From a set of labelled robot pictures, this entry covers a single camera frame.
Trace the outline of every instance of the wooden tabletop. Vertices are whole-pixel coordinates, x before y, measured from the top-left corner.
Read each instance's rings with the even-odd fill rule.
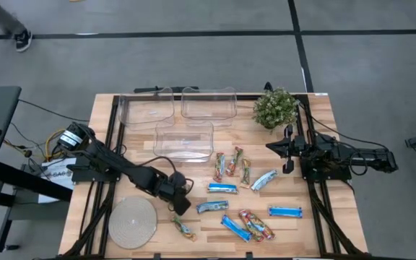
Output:
[[[313,116],[327,126],[336,129],[332,106],[328,95],[309,94]],[[105,140],[108,120],[112,106],[112,94],[96,95],[90,120],[90,127],[96,132],[99,140]],[[167,203],[158,198],[151,197],[134,188],[128,178],[122,178],[115,192],[113,206],[128,196],[142,196],[149,199],[157,210],[157,231],[152,239],[141,248],[128,250],[118,247],[112,239],[108,238],[105,257],[153,257],[154,253],[161,253],[162,257],[245,257],[247,251],[253,252],[255,257],[293,257],[293,256],[319,256],[319,247],[316,240],[311,202],[306,182],[301,178],[299,163],[295,163],[295,170],[291,174],[282,174],[281,160],[273,151],[264,145],[283,138],[283,128],[275,129],[272,133],[256,124],[252,119],[254,102],[252,100],[239,100],[237,102],[238,114],[231,126],[214,128],[214,153],[209,162],[190,163],[177,162],[175,166],[187,178],[195,181],[192,192],[188,195],[192,206],[181,217],[183,222],[197,235],[197,241],[184,238],[170,222],[173,216],[168,211]],[[181,117],[181,102],[175,101],[175,120]],[[315,124],[316,130],[335,136],[323,126]],[[115,147],[118,132],[118,120],[115,125],[112,147]],[[142,163],[153,158],[153,130],[125,131],[123,143],[127,147],[125,158],[133,163]],[[262,174],[275,169],[279,177],[268,183],[259,193],[250,189],[240,188],[238,195],[209,194],[207,185],[212,182],[215,171],[215,153],[224,152],[226,161],[232,157],[234,147],[244,150],[244,157],[251,160],[251,180],[255,181]],[[151,164],[159,170],[170,175],[172,169],[166,161],[156,161]],[[224,176],[223,183],[240,183],[241,167],[235,171],[234,177]],[[327,181],[334,218],[347,235],[347,237],[362,251],[367,251],[362,226],[360,224],[357,205],[351,189],[341,181]],[[79,183],[74,187],[70,202],[69,213],[66,219],[64,234],[59,253],[70,249],[78,239],[87,192],[90,183]],[[90,208],[87,212],[88,223],[94,192],[90,198]],[[202,202],[228,200],[229,209],[226,212],[205,212],[197,214],[195,206]],[[302,207],[303,218],[270,217],[267,214],[269,205],[282,207]],[[222,216],[227,214],[239,224],[238,218],[241,209],[250,209],[260,217],[274,231],[274,240],[265,240],[261,243],[251,241],[243,242],[236,234],[220,224]],[[322,220],[326,236],[327,251],[331,250],[329,232],[325,221]],[[98,252],[100,230],[102,223],[97,226],[95,244],[92,252]]]

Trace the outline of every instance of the potted plant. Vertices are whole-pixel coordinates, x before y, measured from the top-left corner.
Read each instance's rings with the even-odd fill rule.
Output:
[[[295,123],[297,104],[295,98],[283,89],[267,90],[266,94],[254,103],[253,119],[269,130]]]

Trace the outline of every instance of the rope coaster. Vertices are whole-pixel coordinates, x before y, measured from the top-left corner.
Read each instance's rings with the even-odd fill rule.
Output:
[[[152,204],[142,198],[130,196],[112,211],[108,230],[113,242],[125,249],[143,246],[157,229],[157,213]]]

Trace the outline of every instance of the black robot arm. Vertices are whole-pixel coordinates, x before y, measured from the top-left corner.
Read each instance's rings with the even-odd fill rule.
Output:
[[[314,180],[337,179],[346,181],[351,179],[350,173],[364,174],[368,167],[385,173],[397,170],[397,164],[391,151],[380,149],[356,148],[350,144],[340,142],[334,137],[315,132],[316,144],[308,144],[304,136],[297,135],[292,139],[293,127],[284,130],[284,139],[266,144],[266,147],[286,158],[283,173],[294,170],[292,157],[299,157],[303,169],[303,177]],[[362,173],[356,173],[353,166],[364,166]]]
[[[186,198],[188,193],[186,178],[166,157],[156,157],[152,160],[168,160],[174,169],[174,173],[169,177],[157,168],[144,166],[149,162],[135,165],[126,158],[117,155],[102,142],[96,140],[92,129],[75,122],[62,134],[58,145],[67,154],[86,159],[82,160],[86,163],[81,165],[67,166],[74,173],[76,170],[84,170],[85,168],[104,175],[116,171],[128,176],[129,180],[141,191],[172,204],[174,211],[179,215],[183,215],[191,206],[190,201]]]

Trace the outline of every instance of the concrete floor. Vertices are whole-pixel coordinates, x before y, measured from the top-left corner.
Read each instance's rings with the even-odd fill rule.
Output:
[[[302,30],[416,29],[416,1],[295,0]],[[284,0],[0,0],[35,34],[184,30],[291,30]],[[316,92],[330,94],[338,129],[385,144],[400,170],[354,178],[371,253],[416,259],[416,35],[303,37]],[[88,118],[96,93],[136,87],[233,86],[262,90],[270,81],[290,92],[304,84],[293,36],[34,40],[24,54],[0,40],[0,85],[19,85],[22,99]],[[13,122],[43,142],[69,121],[19,104]],[[24,140],[10,128],[7,138]],[[24,158],[3,147],[0,160]],[[0,207],[0,224],[4,208]],[[0,259],[52,257],[64,220],[15,222]]]

